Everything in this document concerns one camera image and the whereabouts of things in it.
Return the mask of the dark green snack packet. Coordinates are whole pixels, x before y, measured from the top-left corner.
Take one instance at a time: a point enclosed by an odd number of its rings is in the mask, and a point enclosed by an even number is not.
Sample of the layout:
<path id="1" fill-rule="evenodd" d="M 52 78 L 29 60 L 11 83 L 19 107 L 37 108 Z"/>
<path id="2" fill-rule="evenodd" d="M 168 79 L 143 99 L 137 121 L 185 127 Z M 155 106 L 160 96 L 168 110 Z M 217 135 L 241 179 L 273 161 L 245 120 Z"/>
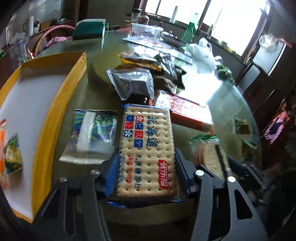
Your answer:
<path id="1" fill-rule="evenodd" d="M 249 123 L 246 119 L 234 118 L 234 132 L 239 135 L 250 135 Z"/>

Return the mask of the round cracker green pack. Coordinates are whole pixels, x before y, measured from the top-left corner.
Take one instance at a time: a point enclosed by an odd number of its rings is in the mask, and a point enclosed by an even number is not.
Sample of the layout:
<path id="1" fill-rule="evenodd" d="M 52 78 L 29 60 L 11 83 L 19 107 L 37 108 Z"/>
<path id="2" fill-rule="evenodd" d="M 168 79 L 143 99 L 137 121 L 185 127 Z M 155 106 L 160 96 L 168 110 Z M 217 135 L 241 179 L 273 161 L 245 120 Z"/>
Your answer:
<path id="1" fill-rule="evenodd" d="M 232 176 L 226 152 L 220 145 L 217 135 L 198 135 L 189 139 L 194 158 L 192 162 L 205 166 L 220 179 Z"/>

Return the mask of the clear green snack sachet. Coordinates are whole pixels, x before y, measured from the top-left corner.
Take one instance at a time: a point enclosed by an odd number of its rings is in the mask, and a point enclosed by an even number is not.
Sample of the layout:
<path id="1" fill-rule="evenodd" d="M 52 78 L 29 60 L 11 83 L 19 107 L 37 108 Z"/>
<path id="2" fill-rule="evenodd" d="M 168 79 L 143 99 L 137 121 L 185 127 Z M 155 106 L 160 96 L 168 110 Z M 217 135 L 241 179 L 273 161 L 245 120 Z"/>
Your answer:
<path id="1" fill-rule="evenodd" d="M 59 161 L 100 165 L 115 150 L 117 111 L 75 109 L 70 140 Z"/>

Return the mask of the green pea snack packet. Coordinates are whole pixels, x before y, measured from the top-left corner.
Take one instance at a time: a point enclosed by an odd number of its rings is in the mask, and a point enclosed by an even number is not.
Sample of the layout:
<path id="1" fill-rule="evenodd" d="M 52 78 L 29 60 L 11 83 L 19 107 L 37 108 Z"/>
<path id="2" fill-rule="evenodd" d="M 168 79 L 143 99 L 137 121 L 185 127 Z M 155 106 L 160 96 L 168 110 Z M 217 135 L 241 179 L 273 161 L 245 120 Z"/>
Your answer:
<path id="1" fill-rule="evenodd" d="M 14 134 L 4 146 L 4 165 L 7 175 L 12 175 L 23 168 L 18 134 Z"/>

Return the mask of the blue white cracker pack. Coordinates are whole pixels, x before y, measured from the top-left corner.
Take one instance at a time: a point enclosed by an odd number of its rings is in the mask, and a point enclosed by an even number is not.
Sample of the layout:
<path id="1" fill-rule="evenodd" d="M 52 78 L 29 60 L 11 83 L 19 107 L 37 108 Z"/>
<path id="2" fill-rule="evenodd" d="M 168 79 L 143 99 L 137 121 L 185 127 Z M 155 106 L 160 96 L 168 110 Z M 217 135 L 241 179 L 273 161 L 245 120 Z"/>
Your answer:
<path id="1" fill-rule="evenodd" d="M 123 110 L 116 196 L 108 203 L 140 208 L 179 202 L 169 110 L 137 104 Z"/>

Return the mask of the red orange cracker pack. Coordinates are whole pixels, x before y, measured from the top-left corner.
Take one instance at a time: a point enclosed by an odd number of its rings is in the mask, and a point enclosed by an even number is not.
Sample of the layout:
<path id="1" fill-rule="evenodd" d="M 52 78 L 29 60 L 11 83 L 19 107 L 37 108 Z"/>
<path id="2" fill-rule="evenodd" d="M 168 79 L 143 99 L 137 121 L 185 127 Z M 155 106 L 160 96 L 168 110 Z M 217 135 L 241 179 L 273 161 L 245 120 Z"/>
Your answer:
<path id="1" fill-rule="evenodd" d="M 206 104 L 200 105 L 178 95 L 158 90 L 152 105 L 168 109 L 171 113 L 171 122 L 176 125 L 210 133 L 210 135 L 215 134 L 210 108 Z"/>

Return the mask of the silver foil snack bag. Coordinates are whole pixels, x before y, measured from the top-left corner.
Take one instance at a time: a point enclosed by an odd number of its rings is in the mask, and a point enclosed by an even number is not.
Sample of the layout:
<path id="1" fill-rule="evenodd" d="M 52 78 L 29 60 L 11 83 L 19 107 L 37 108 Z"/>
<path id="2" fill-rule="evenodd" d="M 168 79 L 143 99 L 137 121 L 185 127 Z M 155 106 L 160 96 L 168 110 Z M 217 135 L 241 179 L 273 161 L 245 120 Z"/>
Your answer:
<path id="1" fill-rule="evenodd" d="M 131 94 L 154 99 L 154 80 L 148 69 L 107 69 L 106 73 L 121 100 L 127 100 Z"/>

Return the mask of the yellow brown biscuit pack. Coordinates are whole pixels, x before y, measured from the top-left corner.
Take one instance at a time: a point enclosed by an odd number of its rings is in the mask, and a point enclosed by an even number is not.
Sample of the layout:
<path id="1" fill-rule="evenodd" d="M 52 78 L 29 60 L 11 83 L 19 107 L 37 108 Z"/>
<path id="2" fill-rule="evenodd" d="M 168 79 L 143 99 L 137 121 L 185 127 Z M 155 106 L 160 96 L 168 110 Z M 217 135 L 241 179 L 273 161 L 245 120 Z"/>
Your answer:
<path id="1" fill-rule="evenodd" d="M 121 52 L 119 54 L 122 66 L 130 66 L 135 68 L 147 68 L 151 70 L 161 71 L 160 62 L 149 55 L 141 55 L 130 51 Z"/>

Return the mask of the yellow cardboard tray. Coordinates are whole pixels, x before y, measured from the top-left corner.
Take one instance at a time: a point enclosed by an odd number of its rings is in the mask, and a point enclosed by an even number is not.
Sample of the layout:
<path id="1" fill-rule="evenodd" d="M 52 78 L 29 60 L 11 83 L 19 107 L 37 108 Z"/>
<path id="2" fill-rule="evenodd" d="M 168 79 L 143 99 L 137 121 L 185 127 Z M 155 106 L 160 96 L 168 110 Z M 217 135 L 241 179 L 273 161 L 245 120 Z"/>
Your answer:
<path id="1" fill-rule="evenodd" d="M 13 213 L 32 222 L 51 190 L 58 134 L 75 88 L 86 72 L 85 52 L 67 52 L 23 63 L 1 88 L 1 146 L 18 137 L 22 169 L 1 187 Z"/>

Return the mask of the white plastic bag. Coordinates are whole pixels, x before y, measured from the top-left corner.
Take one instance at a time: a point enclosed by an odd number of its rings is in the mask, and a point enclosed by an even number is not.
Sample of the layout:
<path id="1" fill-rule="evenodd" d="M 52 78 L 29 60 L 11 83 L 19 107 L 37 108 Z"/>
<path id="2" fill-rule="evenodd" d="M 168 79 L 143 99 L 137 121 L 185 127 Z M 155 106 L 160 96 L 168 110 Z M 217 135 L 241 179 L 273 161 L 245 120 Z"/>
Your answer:
<path id="1" fill-rule="evenodd" d="M 214 56 L 212 51 L 212 44 L 206 39 L 201 38 L 198 43 L 191 43 L 187 50 L 192 57 L 202 62 L 204 65 L 214 70 L 217 65 L 223 64 L 221 56 Z"/>

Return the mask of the green plastic bottle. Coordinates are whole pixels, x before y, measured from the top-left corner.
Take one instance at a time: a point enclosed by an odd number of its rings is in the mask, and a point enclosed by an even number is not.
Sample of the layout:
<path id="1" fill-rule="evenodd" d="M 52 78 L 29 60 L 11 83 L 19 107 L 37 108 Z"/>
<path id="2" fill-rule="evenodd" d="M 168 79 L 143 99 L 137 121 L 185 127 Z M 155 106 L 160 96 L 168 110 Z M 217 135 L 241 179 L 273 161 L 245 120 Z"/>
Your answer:
<path id="1" fill-rule="evenodd" d="M 192 39 L 193 39 L 198 27 L 199 27 L 198 13 L 195 13 L 192 16 L 187 29 L 183 33 L 181 40 L 183 42 L 185 42 L 186 44 L 190 44 L 192 42 Z"/>

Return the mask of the metal dish with food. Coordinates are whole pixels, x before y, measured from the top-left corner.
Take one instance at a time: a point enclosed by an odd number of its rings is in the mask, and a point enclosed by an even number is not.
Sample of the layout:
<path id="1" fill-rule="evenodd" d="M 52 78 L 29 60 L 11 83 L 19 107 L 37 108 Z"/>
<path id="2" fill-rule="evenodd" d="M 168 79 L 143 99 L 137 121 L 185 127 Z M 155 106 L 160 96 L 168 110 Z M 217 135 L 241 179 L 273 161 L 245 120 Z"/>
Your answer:
<path id="1" fill-rule="evenodd" d="M 175 47 L 184 47 L 184 46 L 187 45 L 186 42 L 183 42 L 182 40 L 180 40 L 178 38 L 175 38 L 175 37 L 162 35 L 162 39 L 167 44 L 170 44 L 170 45 L 175 46 Z"/>

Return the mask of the printed paper mat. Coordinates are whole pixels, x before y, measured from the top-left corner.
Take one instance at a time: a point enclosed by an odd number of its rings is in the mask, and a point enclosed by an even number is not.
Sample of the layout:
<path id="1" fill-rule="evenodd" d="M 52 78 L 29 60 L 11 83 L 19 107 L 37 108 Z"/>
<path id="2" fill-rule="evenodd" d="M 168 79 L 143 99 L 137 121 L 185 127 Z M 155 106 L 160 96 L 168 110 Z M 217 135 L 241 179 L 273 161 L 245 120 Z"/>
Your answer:
<path id="1" fill-rule="evenodd" d="M 144 36 L 131 36 L 131 37 L 125 37 L 123 38 L 123 40 L 127 42 L 131 42 L 133 44 L 142 45 L 162 53 L 170 54 L 172 57 L 175 57 L 185 63 L 188 63 L 190 65 L 193 64 L 193 60 L 191 56 L 186 55 L 181 51 L 178 51 L 173 46 L 167 43 L 164 43 L 158 39 L 144 37 Z"/>

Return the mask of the clear plastic food container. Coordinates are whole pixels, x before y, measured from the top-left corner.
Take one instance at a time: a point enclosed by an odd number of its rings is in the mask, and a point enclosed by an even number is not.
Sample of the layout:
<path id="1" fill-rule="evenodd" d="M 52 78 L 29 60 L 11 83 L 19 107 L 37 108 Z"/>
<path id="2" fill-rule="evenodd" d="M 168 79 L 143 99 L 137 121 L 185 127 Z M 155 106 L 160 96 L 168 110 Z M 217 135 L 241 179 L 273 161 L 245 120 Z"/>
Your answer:
<path id="1" fill-rule="evenodd" d="M 163 32 L 162 27 L 131 23 L 131 36 L 145 36 L 150 38 L 159 38 Z"/>

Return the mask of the teal tissue box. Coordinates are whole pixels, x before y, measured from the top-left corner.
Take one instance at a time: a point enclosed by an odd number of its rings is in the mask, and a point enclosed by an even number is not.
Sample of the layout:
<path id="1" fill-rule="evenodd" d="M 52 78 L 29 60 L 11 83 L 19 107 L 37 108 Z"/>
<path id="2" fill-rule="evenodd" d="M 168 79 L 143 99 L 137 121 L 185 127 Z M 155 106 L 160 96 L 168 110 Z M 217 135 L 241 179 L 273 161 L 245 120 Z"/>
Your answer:
<path id="1" fill-rule="evenodd" d="M 73 30 L 73 41 L 103 38 L 106 19 L 84 19 L 76 24 Z"/>

